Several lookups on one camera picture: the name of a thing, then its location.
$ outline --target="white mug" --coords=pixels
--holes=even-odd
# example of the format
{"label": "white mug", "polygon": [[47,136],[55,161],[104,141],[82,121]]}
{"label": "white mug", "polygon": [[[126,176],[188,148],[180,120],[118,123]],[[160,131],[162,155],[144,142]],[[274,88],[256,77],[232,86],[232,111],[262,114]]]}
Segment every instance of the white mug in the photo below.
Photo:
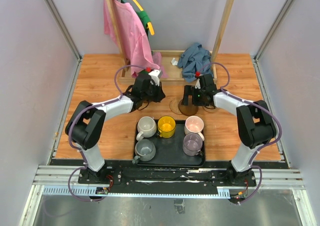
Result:
{"label": "white mug", "polygon": [[205,141],[205,136],[201,133],[201,131],[204,129],[204,126],[205,123],[201,118],[198,116],[190,116],[185,121],[184,133],[186,135],[190,133],[198,134],[202,141]]}
{"label": "white mug", "polygon": [[155,135],[157,131],[157,124],[152,117],[142,117],[138,122],[138,134],[136,135],[136,140],[140,141],[143,138],[150,138]]}

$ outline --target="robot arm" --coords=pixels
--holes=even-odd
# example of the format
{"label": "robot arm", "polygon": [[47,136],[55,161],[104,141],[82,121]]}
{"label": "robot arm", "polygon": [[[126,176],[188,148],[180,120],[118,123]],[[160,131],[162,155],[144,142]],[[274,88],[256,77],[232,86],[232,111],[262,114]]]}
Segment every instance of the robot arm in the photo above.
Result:
{"label": "robot arm", "polygon": [[[227,169],[227,177],[232,184],[243,182],[243,178],[252,168],[260,146],[269,143],[276,136],[277,131],[271,116],[254,105],[237,100],[217,89],[211,74],[199,76],[195,86],[184,87],[184,105],[188,105],[189,96],[192,96],[192,104],[195,106],[221,108],[237,117],[241,144]],[[265,101],[254,103],[268,110]]]}
{"label": "robot arm", "polygon": [[144,101],[161,102],[166,97],[162,91],[161,75],[161,70],[153,70],[149,74],[140,73],[134,84],[130,85],[121,96],[104,102],[82,101],[79,103],[65,128],[65,133],[69,135],[71,124],[78,114],[88,108],[74,125],[71,136],[72,141],[83,152],[88,167],[92,171],[98,172],[105,164],[98,147],[104,122],[117,115],[131,113],[139,109]]}

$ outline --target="gray floor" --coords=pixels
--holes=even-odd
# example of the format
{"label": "gray floor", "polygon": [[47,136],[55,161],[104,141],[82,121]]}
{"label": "gray floor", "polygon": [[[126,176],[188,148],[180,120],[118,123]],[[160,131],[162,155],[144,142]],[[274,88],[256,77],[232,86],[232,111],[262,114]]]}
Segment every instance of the gray floor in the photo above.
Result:
{"label": "gray floor", "polygon": [[46,196],[34,226],[302,225],[290,190],[260,190],[241,206],[227,199],[185,199],[184,205],[179,213],[173,198],[107,197],[92,203]]}

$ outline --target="yellow mug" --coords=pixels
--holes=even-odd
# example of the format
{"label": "yellow mug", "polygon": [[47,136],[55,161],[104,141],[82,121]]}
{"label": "yellow mug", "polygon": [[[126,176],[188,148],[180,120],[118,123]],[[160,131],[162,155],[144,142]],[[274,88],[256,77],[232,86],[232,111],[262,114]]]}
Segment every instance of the yellow mug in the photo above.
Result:
{"label": "yellow mug", "polygon": [[171,138],[176,131],[176,121],[173,117],[163,116],[158,121],[159,136],[165,139]]}

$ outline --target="blue cloth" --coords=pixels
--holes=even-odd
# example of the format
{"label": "blue cloth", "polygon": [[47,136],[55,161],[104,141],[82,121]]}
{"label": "blue cloth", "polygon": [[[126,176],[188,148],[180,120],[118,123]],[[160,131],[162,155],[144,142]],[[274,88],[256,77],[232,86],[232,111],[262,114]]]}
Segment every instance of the blue cloth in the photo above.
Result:
{"label": "blue cloth", "polygon": [[[195,42],[181,55],[178,61],[178,68],[182,68],[182,77],[188,82],[196,80],[196,71],[200,71],[204,65],[210,64],[210,52]],[[205,67],[201,74],[212,74],[211,66]]]}

